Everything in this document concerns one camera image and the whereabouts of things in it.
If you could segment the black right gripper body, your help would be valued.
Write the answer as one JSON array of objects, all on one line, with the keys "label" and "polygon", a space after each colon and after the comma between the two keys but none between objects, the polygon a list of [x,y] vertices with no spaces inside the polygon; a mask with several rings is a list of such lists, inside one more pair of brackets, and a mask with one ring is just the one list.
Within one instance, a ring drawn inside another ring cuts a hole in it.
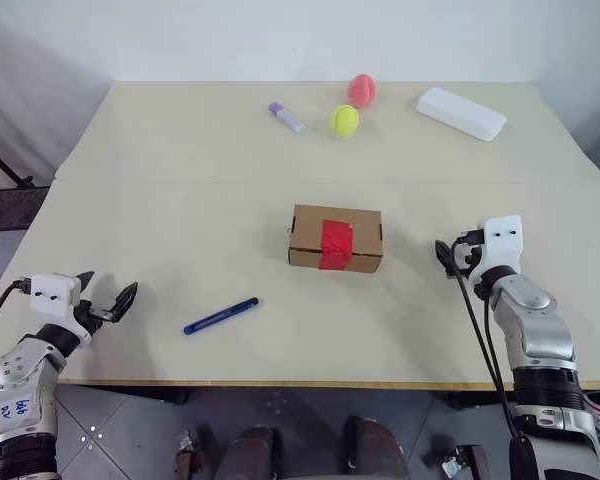
[{"label": "black right gripper body", "polygon": [[478,266],[482,257],[481,245],[456,244],[450,248],[455,266],[448,268],[448,277],[455,278],[456,274],[468,278]]}]

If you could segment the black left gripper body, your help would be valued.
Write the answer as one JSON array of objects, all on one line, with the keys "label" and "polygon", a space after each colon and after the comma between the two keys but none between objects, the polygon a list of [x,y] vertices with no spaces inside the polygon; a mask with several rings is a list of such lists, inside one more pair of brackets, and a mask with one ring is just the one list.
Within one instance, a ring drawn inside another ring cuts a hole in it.
[{"label": "black left gripper body", "polygon": [[95,307],[90,301],[81,300],[74,308],[74,318],[89,334],[96,333],[104,323],[116,323],[116,315],[100,307]]}]

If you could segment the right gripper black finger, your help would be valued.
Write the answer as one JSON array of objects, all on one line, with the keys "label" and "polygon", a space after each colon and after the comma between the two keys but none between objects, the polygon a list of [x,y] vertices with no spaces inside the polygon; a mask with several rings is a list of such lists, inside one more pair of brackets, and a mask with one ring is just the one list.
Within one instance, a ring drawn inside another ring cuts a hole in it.
[{"label": "right gripper black finger", "polygon": [[442,265],[446,274],[453,274],[454,269],[451,265],[452,255],[450,247],[442,240],[434,242],[435,256]]}]

